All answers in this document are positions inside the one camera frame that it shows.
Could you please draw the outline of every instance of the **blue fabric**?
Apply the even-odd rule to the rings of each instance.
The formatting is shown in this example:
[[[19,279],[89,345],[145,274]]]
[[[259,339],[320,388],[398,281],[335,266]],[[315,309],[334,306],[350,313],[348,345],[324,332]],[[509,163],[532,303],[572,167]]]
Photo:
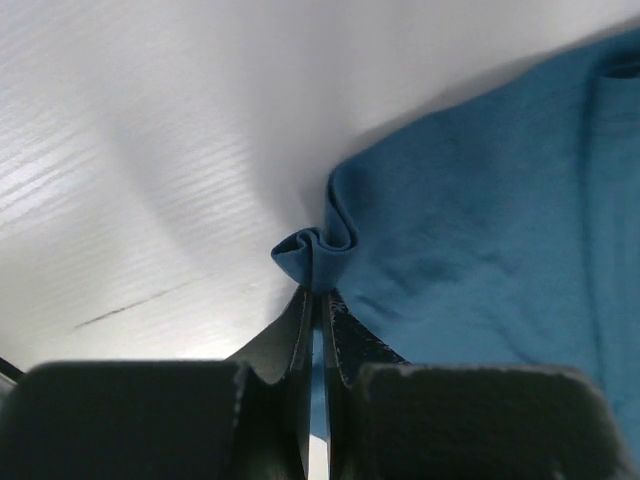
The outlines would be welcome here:
[[[639,75],[633,31],[427,115],[339,165],[324,229],[273,258],[409,361],[582,369],[640,463]]]

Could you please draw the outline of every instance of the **white surface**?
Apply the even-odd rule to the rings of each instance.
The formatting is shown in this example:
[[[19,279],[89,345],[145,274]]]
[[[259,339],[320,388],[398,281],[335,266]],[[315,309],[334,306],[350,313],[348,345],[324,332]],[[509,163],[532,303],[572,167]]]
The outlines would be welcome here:
[[[0,354],[25,369],[225,357],[288,299],[269,250],[320,222],[341,158],[639,14],[637,0],[4,0]]]

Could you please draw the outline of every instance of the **teal towel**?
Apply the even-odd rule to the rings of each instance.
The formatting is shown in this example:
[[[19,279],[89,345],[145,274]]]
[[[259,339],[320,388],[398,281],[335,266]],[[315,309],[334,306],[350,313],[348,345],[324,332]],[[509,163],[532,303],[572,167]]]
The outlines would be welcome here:
[[[338,288],[411,362],[580,368],[640,463],[639,212],[633,31],[342,163],[324,229],[291,235],[273,258],[315,292]]]

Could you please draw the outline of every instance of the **folded cloth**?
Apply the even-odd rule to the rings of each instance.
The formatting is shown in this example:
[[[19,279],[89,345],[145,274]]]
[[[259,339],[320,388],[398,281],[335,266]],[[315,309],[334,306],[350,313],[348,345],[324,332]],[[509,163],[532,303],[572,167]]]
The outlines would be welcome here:
[[[637,30],[342,163],[272,255],[411,362],[581,369],[640,463],[639,162]]]

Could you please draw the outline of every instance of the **black object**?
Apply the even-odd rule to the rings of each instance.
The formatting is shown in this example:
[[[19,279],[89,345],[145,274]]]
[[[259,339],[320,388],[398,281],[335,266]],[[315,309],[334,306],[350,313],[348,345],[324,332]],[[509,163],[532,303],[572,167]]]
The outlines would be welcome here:
[[[579,372],[410,365],[338,292],[298,289],[223,362],[54,363],[18,378],[0,479],[304,479],[314,323],[332,480],[638,478]]]

